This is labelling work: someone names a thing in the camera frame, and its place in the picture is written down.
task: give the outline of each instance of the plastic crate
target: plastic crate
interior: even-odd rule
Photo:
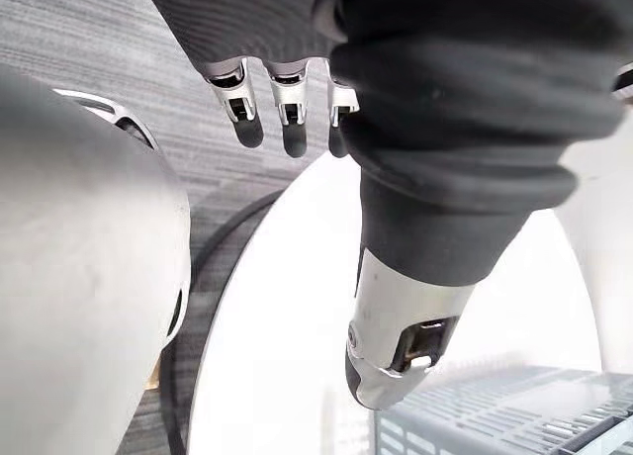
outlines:
[[[633,376],[506,369],[418,390],[375,423],[377,455],[633,455]]]

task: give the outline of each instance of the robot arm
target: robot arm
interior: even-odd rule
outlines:
[[[292,156],[306,58],[329,57],[333,83],[356,90],[360,110],[330,120],[363,170],[347,375],[371,409],[421,380],[529,215],[573,192],[567,146],[622,115],[611,91],[633,0],[153,1],[247,146],[261,127],[253,96],[233,89],[245,56],[268,69]]]

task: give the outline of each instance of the black sleeve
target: black sleeve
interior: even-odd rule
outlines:
[[[566,147],[617,126],[633,0],[341,0],[339,15],[363,245],[424,282],[480,281],[573,192]]]

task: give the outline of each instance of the black protective cover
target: black protective cover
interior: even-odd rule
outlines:
[[[152,0],[203,75],[239,56],[294,62],[328,56],[332,42],[313,27],[314,0]]]

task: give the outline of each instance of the white surface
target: white surface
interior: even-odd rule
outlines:
[[[369,414],[348,395],[343,366],[359,179],[351,159],[324,155],[253,236],[207,343],[190,455],[370,453]],[[509,359],[599,370],[588,295],[552,212],[535,214],[480,284],[443,364]]]
[[[633,114],[606,140],[578,143],[564,162],[579,191],[557,211],[595,308],[606,371],[633,374]]]

